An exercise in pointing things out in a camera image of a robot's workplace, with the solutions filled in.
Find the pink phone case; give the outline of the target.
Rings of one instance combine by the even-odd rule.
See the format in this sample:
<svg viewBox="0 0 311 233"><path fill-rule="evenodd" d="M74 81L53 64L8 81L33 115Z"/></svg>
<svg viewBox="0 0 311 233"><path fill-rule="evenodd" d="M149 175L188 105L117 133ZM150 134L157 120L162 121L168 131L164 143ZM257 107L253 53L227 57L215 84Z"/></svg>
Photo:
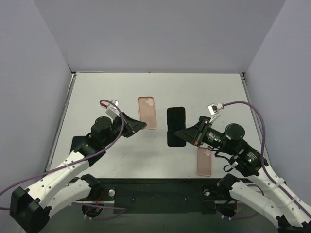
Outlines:
<svg viewBox="0 0 311 233"><path fill-rule="evenodd" d="M197 175L210 177L212 175L212 152L208 148L197 149Z"/></svg>

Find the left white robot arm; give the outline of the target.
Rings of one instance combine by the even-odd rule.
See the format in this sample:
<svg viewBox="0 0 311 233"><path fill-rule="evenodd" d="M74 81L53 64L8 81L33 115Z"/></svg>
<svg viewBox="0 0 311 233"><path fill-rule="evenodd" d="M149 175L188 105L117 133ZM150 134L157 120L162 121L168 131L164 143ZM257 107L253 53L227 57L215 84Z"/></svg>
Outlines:
<svg viewBox="0 0 311 233"><path fill-rule="evenodd" d="M90 132L58 167L27 188L18 187L12 192L10 216L25 232L38 233L66 206L85 197L96 199L101 185L95 177L87 174L74 184L69 182L101 159L121 136L129 138L145 126L145 122L124 112L97 118Z"/></svg>

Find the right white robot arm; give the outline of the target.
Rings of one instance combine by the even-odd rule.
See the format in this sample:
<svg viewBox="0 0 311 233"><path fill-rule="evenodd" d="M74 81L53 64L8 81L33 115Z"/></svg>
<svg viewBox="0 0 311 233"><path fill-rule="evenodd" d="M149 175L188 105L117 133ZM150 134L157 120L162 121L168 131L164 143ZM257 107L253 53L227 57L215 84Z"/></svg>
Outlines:
<svg viewBox="0 0 311 233"><path fill-rule="evenodd" d="M256 192L239 178L228 173L217 183L217 193L223 198L240 200L268 219L280 233L309 233L311 207L292 192L285 181L276 175L261 154L245 140L244 128L236 123L224 132L211 127L209 117L201 116L194 126L175 132L182 140L200 146L203 143L218 153L230 155L228 165L259 187Z"/></svg>

